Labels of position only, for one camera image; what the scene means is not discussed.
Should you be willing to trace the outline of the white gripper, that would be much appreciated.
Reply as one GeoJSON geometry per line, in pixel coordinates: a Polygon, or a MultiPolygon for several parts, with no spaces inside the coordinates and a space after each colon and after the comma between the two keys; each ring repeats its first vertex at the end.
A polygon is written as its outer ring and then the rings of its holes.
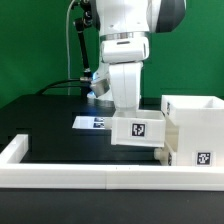
{"type": "Polygon", "coordinates": [[[149,56],[146,37],[105,40],[91,89],[97,98],[111,92],[117,111],[136,111],[140,102],[143,61],[149,56]]]}

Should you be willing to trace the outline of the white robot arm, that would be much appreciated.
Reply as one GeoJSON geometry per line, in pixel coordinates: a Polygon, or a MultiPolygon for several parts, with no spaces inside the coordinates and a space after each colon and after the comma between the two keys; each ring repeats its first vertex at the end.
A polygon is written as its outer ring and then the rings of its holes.
{"type": "Polygon", "coordinates": [[[115,108],[136,111],[148,35],[173,31],[184,19],[186,0],[90,0],[90,5],[115,108]]]}

